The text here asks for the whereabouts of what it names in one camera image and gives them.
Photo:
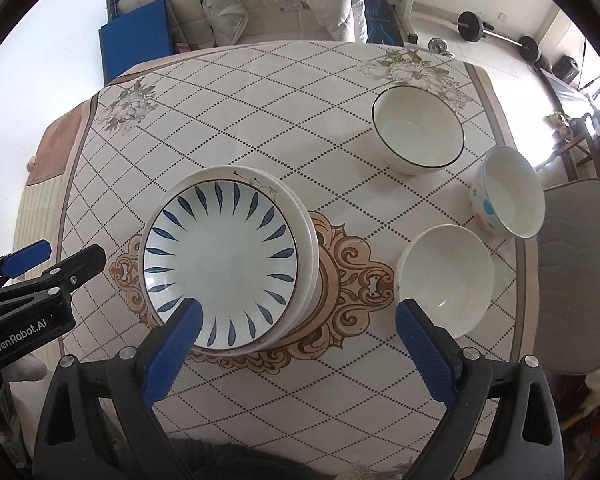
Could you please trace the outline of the white lower plate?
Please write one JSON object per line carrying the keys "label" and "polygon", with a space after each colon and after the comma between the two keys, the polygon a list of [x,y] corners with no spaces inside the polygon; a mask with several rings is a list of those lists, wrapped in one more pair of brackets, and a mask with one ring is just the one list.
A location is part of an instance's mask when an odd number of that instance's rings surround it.
{"label": "white lower plate", "polygon": [[296,242],[298,276],[296,289],[280,319],[257,340],[237,349],[221,352],[221,356],[243,356],[269,348],[286,346],[286,339],[312,312],[312,298],[320,277],[320,248],[312,219],[300,197],[285,182],[265,171],[243,166],[232,166],[239,181],[260,188],[284,212],[291,234]]}

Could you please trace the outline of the chrome dumbbell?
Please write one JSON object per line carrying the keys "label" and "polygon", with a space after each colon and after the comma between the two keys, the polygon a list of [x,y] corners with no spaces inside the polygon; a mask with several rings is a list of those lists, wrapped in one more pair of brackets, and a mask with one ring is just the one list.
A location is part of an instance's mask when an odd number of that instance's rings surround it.
{"label": "chrome dumbbell", "polygon": [[449,44],[442,38],[432,37],[427,44],[430,53],[454,60],[455,54],[449,50]]}

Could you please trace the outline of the blue folded mat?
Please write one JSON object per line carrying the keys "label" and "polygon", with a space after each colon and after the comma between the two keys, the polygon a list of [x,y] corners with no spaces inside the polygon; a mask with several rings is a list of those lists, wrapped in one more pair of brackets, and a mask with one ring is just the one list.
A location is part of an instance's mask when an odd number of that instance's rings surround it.
{"label": "blue folded mat", "polygon": [[98,33],[106,84],[138,63],[175,53],[164,0],[122,14],[102,26]]}

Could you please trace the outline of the plain white small bowl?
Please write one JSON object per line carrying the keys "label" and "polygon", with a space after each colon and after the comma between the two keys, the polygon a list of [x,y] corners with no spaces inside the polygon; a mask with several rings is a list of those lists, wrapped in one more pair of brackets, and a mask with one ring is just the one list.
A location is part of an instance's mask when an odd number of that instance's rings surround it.
{"label": "plain white small bowl", "polygon": [[434,325],[457,339],[486,315],[494,281],[483,241],[462,226],[442,224],[420,233],[400,255],[394,299],[415,300]]}

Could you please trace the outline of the black floor barbell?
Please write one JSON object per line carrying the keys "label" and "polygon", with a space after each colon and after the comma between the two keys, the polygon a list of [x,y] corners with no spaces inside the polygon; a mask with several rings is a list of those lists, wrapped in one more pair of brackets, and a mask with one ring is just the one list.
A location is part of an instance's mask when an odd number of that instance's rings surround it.
{"label": "black floor barbell", "polygon": [[510,38],[496,32],[488,26],[477,14],[464,11],[454,22],[460,36],[468,42],[479,42],[486,37],[494,38],[511,44],[518,48],[520,56],[529,63],[538,62],[542,53],[536,41],[530,36],[520,36],[518,39]]}

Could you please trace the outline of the grey cushioned chair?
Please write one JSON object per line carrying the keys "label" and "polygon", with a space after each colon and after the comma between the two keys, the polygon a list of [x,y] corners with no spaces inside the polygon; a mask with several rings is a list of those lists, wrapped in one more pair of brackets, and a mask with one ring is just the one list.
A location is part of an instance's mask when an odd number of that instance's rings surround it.
{"label": "grey cushioned chair", "polygon": [[548,188],[545,205],[533,353],[547,370],[585,375],[600,368],[600,179]]}

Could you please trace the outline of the blue patterned bench pad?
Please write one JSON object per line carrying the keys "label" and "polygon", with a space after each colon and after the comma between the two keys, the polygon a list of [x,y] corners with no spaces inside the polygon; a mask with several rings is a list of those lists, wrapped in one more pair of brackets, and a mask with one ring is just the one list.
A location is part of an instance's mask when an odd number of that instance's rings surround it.
{"label": "blue patterned bench pad", "polygon": [[364,0],[367,42],[403,47],[400,27],[388,0]]}

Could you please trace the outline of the cream padded chair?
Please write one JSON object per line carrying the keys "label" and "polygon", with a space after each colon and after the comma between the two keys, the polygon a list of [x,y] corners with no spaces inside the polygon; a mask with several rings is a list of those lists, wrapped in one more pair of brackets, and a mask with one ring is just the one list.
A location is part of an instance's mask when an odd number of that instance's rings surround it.
{"label": "cream padded chair", "polygon": [[240,0],[248,23],[238,44],[262,44],[276,40],[332,40],[328,30],[317,23],[312,10],[279,6],[274,0]]}

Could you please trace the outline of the polka dot white bowl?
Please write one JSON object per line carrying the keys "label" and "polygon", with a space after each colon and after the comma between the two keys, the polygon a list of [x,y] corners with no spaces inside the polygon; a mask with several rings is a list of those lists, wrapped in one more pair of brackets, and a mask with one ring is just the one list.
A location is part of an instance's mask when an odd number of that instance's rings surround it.
{"label": "polka dot white bowl", "polygon": [[530,240],[542,228],[542,184],[516,148],[497,145],[486,152],[472,178],[469,197],[478,226],[492,234]]}

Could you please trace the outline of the pink floral white plate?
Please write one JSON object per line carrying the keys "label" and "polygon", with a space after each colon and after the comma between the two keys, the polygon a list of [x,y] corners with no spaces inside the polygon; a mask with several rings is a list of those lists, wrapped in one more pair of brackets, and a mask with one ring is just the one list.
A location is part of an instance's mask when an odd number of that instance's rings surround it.
{"label": "pink floral white plate", "polygon": [[215,166],[163,196],[146,222],[138,266],[159,322],[196,300],[195,349],[242,356],[273,347],[306,316],[320,250],[289,186],[262,170]]}

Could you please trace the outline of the blue leaf pattern plate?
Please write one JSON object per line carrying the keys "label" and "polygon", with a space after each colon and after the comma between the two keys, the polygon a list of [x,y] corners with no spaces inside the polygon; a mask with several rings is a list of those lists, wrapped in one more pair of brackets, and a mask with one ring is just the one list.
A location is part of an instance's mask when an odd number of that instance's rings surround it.
{"label": "blue leaf pattern plate", "polygon": [[277,191],[235,179],[198,182],[171,198],[149,228],[142,270],[161,321],[185,299],[200,305],[195,344],[213,352],[263,338],[299,285],[297,243]]}

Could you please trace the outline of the black rimmed white bowl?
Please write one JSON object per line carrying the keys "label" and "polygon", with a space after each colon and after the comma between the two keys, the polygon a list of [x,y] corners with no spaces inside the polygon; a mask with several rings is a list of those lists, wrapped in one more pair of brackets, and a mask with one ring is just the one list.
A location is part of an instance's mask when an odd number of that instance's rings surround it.
{"label": "black rimmed white bowl", "polygon": [[376,96],[370,114],[378,152],[399,174],[430,174],[463,154],[463,125],[449,104],[427,90],[388,88]]}

